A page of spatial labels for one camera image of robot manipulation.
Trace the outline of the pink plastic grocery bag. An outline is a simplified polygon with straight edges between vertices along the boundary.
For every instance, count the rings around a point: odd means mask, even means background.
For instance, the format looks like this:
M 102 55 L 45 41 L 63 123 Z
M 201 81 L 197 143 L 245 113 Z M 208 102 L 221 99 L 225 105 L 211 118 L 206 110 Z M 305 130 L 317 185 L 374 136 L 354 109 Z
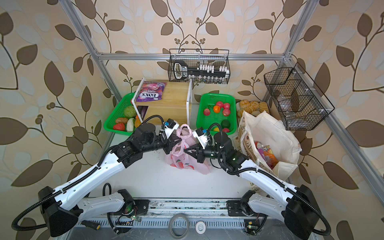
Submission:
M 176 144 L 170 153 L 165 156 L 167 165 L 184 170 L 194 170 L 203 175 L 211 172 L 211 166 L 207 162 L 198 163 L 197 159 L 184 152 L 185 149 L 197 144 L 193 131 L 187 124 L 181 125 L 176 132 L 181 142 Z

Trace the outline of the green fruit basket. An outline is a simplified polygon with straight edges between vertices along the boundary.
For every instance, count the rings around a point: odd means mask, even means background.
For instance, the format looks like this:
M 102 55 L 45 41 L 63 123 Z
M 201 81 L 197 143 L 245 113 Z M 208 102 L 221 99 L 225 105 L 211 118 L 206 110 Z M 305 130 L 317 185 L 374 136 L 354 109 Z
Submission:
M 220 113 L 214 113 L 213 107 L 216 105 L 217 102 L 222 102 L 223 104 L 230 105 L 230 114 L 228 116 L 225 116 L 223 114 L 223 108 L 221 108 Z M 204 109 L 210 109 L 211 114 L 209 116 L 205 116 L 203 114 Z M 226 94 L 207 93 L 202 95 L 200 99 L 199 110 L 197 113 L 196 127 L 203 127 L 204 129 L 208 129 L 208 127 L 214 123 L 221 125 L 222 120 L 230 121 L 231 127 L 229 129 L 228 135 L 234 134 L 238 129 L 235 98 Z

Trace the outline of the cream canvas tote bag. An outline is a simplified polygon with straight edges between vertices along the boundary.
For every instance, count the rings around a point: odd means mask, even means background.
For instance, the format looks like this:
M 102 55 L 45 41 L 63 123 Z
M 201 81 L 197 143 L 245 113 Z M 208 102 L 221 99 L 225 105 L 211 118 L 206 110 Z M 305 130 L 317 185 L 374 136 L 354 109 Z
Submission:
M 256 143 L 271 148 L 278 161 L 275 167 L 268 166 Z M 294 134 L 285 129 L 282 121 L 266 112 L 256 117 L 247 112 L 243 113 L 235 146 L 257 166 L 284 181 L 298 168 L 299 155 L 302 151 Z

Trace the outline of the orange Fox's candy bag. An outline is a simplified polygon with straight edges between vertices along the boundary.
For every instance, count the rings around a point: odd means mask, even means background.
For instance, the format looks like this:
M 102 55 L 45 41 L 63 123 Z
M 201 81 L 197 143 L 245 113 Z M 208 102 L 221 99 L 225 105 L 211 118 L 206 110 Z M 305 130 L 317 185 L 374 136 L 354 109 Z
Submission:
M 271 169 L 273 169 L 279 162 L 270 146 L 263 146 L 263 156 L 265 162 Z

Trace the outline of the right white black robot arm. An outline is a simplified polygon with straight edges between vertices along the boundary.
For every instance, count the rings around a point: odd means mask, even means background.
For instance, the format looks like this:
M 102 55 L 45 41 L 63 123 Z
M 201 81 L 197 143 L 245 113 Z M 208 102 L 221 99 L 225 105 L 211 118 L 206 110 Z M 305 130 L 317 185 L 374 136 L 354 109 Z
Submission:
M 252 182 L 268 194 L 268 197 L 252 191 L 245 194 L 245 215 L 260 213 L 277 219 L 301 240 L 307 240 L 311 234 L 331 234 L 331 225 L 308 187 L 296 187 L 263 170 L 236 150 L 225 133 L 217 133 L 213 138 L 201 135 L 198 139 L 199 143 L 186 148 L 184 153 L 198 162 L 216 159 L 227 174 Z

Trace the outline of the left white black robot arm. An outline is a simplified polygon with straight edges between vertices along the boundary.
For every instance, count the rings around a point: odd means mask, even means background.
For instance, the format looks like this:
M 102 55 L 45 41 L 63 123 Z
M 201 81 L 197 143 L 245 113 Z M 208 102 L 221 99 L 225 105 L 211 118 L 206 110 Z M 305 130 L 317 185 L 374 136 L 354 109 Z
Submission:
M 126 190 L 91 200 L 85 196 L 113 175 L 142 159 L 144 153 L 162 149 L 168 154 L 181 141 L 173 133 L 178 127 L 176 121 L 169 119 L 162 123 L 157 133 L 155 125 L 143 122 L 127 140 L 109 147 L 99 162 L 81 175 L 54 189 L 45 187 L 40 190 L 39 201 L 13 220 L 12 229 L 32 231 L 48 228 L 51 237 L 58 237 L 87 218 L 120 211 L 132 201 Z M 19 221 L 36 208 L 40 208 L 44 224 L 27 227 L 19 225 Z

